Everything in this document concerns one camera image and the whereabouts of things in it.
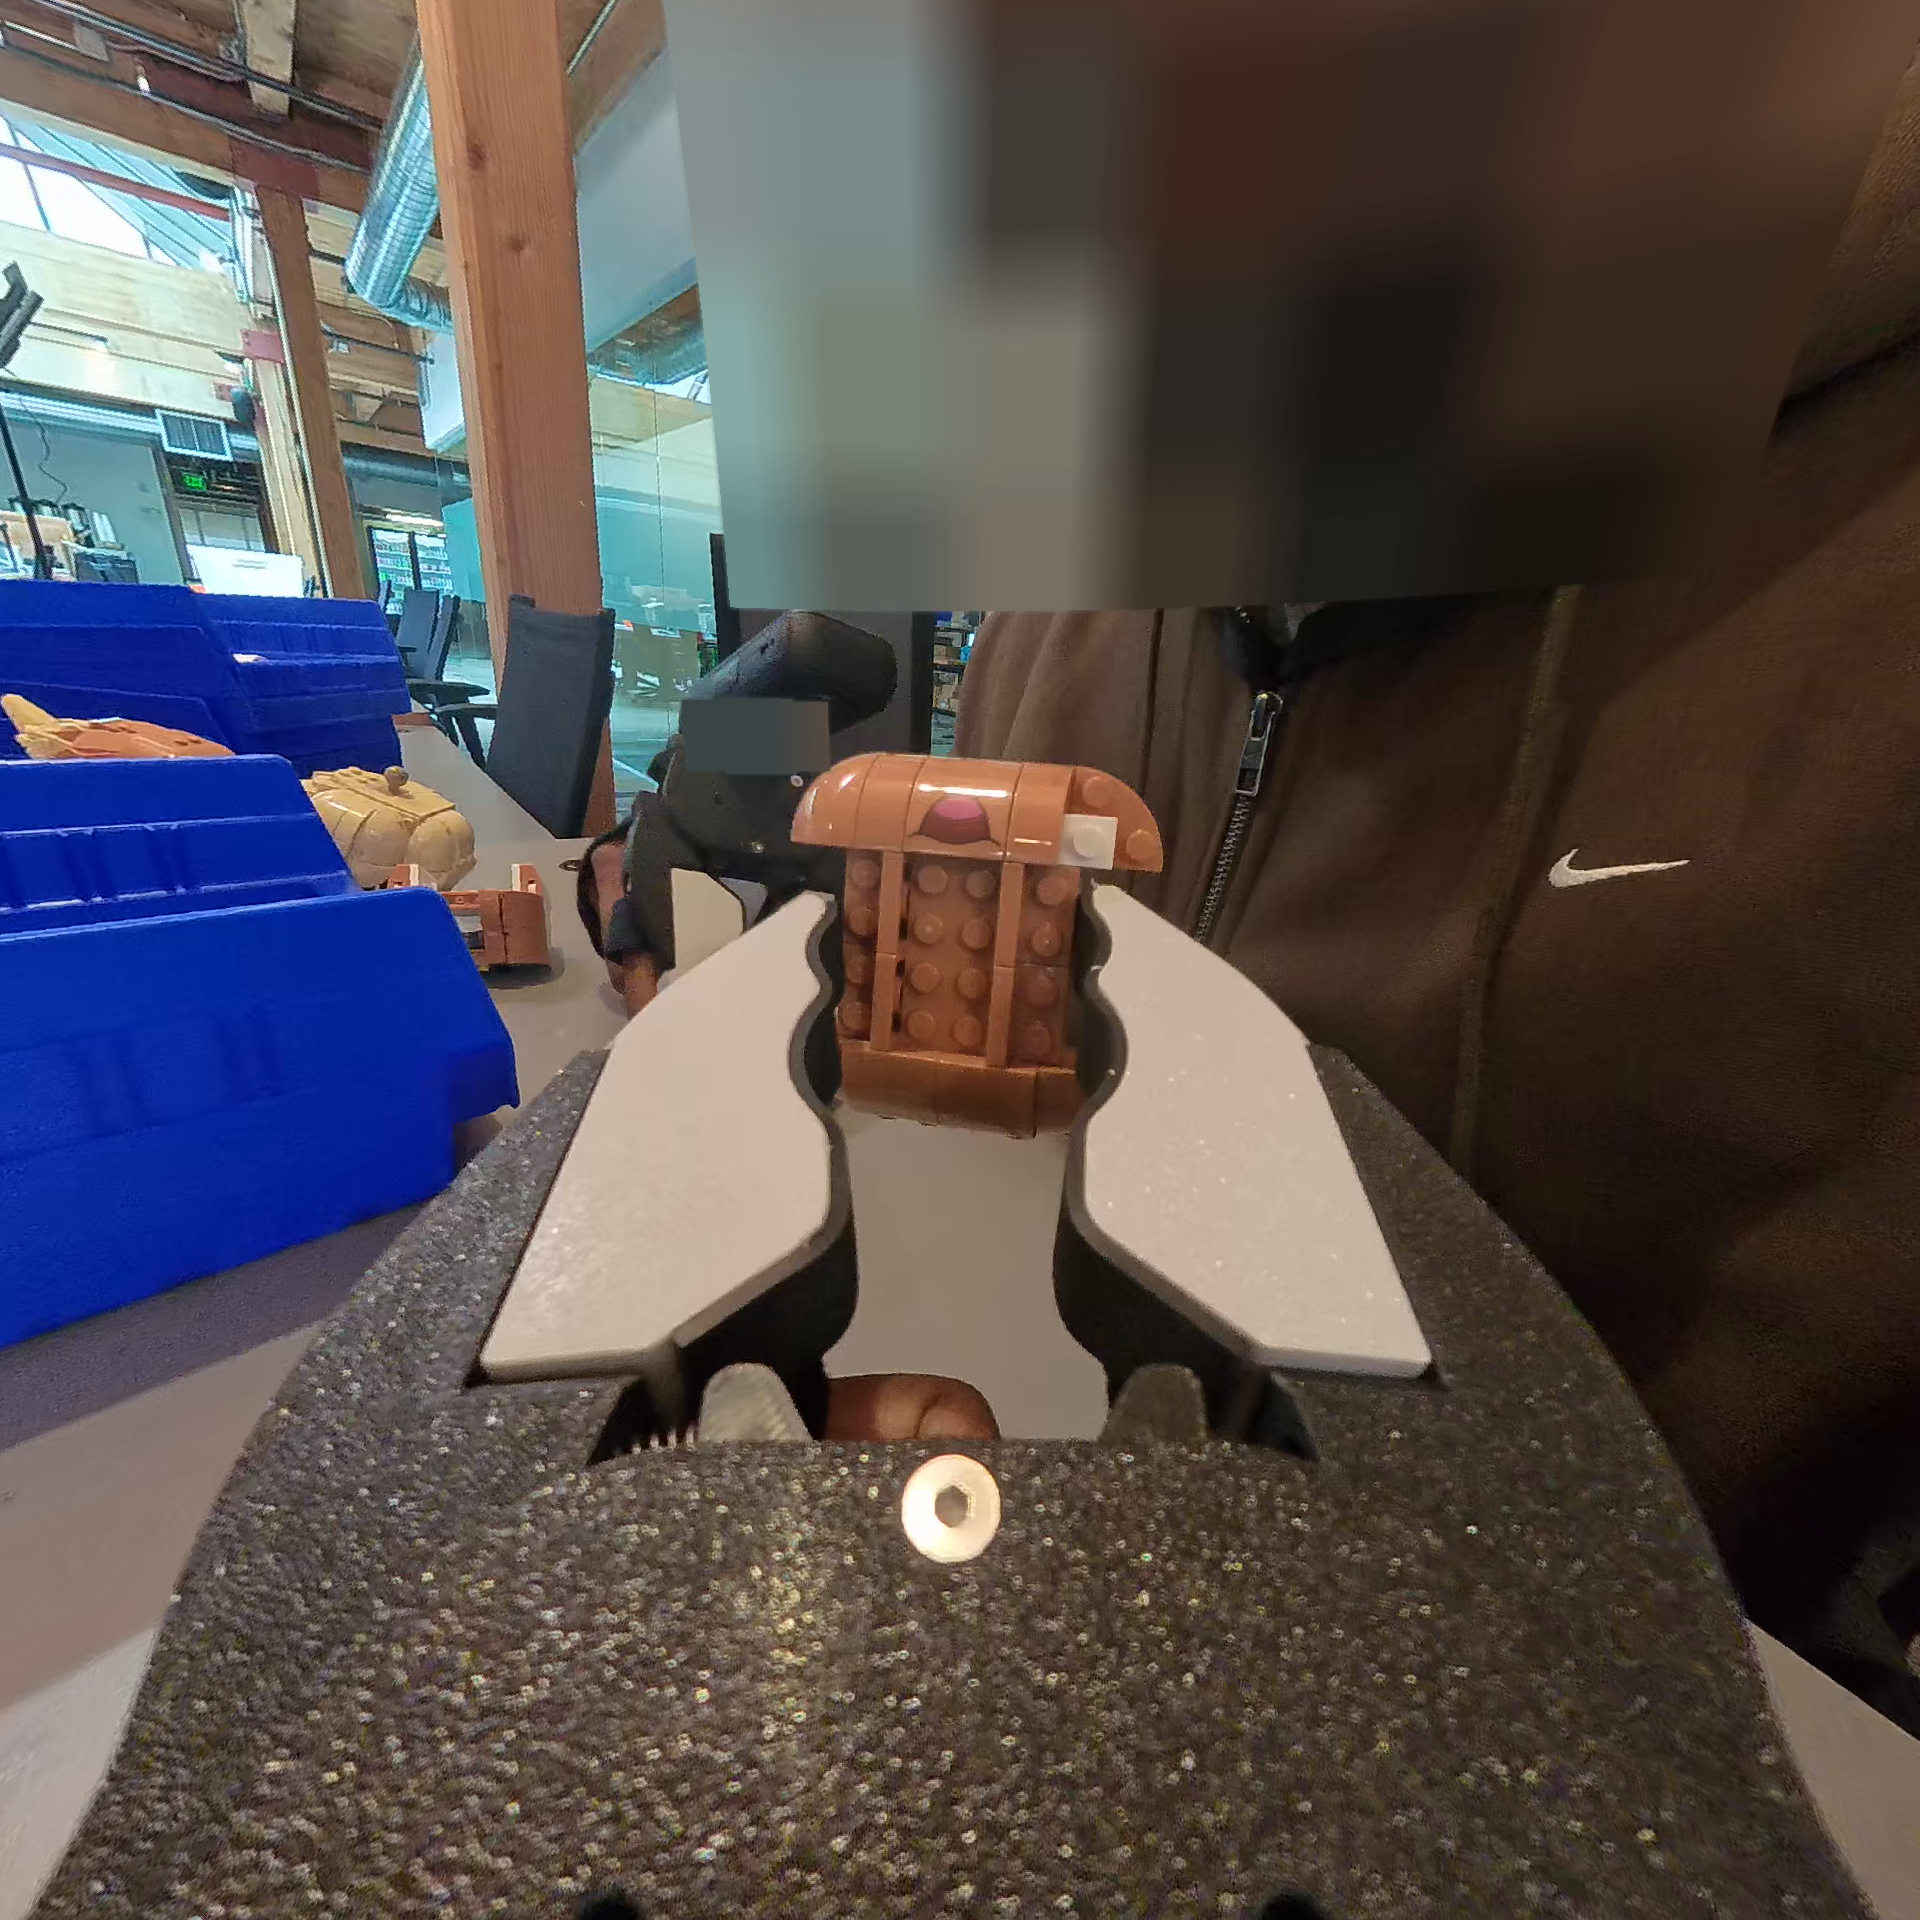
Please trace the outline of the brown hooded jacket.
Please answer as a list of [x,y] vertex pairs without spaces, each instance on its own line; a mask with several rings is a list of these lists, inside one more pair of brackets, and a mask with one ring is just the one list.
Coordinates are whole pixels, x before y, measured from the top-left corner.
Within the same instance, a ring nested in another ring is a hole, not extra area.
[[997,613],[963,756],[1096,767],[1140,896],[1345,1053],[1663,1434],[1749,1618],[1916,1732],[1918,110],[1693,575]]

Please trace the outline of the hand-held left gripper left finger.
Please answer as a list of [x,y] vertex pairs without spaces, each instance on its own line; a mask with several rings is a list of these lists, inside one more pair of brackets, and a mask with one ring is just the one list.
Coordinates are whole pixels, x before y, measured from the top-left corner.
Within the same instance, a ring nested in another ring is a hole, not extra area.
[[645,1380],[827,1254],[847,1145],[805,1070],[831,1001],[828,894],[803,892],[636,1014],[609,1050],[482,1345],[486,1380]]

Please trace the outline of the black office chair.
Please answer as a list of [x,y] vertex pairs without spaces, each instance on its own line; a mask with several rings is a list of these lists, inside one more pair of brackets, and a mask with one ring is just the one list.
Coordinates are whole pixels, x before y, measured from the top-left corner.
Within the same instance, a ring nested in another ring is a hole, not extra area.
[[613,610],[570,615],[511,599],[486,768],[557,838],[584,832],[613,691]]

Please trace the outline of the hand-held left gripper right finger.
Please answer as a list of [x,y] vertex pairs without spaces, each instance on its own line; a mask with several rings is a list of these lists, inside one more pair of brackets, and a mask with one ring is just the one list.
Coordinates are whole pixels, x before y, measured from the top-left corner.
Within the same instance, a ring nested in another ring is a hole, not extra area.
[[1091,1044],[1064,1202],[1087,1247],[1243,1362],[1415,1380],[1432,1355],[1300,1029],[1118,889],[1087,900]]

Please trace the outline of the brown lego assembly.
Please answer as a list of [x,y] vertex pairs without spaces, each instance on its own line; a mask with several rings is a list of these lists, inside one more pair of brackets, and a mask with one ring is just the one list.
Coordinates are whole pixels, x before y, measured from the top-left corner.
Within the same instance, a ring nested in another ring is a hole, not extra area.
[[863,754],[807,786],[791,831],[845,858],[842,1098],[1017,1140],[1068,1133],[1087,1102],[1078,914],[1092,876],[1160,873],[1148,805],[1092,767]]

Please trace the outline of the wooden pillar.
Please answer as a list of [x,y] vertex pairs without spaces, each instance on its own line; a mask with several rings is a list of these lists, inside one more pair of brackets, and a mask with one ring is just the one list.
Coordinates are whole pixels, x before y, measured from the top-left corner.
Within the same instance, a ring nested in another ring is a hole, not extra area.
[[579,193],[557,2],[418,2],[493,662],[512,601],[595,615]]

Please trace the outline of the stacked blue plastic bins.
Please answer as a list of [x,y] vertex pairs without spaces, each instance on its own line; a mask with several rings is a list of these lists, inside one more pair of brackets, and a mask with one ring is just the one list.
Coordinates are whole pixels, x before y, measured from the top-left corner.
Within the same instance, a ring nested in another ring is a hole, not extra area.
[[374,603],[184,587],[6,583],[3,692],[280,756],[301,776],[403,765],[395,718],[413,708]]

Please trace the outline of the large blue plastic bin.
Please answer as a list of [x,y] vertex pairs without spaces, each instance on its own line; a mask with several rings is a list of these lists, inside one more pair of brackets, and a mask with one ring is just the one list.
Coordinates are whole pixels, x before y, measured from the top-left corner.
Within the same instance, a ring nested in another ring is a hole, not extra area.
[[3,772],[3,1345],[418,1205],[516,1047],[276,756]]

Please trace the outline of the tan and orange lego model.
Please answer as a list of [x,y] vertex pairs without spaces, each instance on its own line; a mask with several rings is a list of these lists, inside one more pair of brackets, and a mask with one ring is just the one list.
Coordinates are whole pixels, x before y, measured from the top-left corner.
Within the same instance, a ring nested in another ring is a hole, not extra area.
[[5,718],[29,760],[230,758],[232,748],[196,732],[136,718],[62,718],[20,695],[3,695]]

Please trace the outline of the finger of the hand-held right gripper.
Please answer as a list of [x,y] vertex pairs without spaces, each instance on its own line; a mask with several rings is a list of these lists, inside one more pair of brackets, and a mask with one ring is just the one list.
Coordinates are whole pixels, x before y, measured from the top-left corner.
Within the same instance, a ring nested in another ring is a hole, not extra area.
[[672,973],[691,973],[732,947],[749,928],[749,902],[723,879],[674,869],[669,874]]

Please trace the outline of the brown lego model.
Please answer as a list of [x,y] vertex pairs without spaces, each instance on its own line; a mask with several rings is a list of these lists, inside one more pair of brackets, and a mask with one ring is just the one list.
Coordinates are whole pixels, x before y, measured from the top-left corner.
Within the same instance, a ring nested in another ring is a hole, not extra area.
[[512,862],[498,889],[444,885],[446,879],[418,860],[400,860],[383,876],[383,886],[438,894],[485,975],[545,973],[554,964],[554,921],[534,864]]

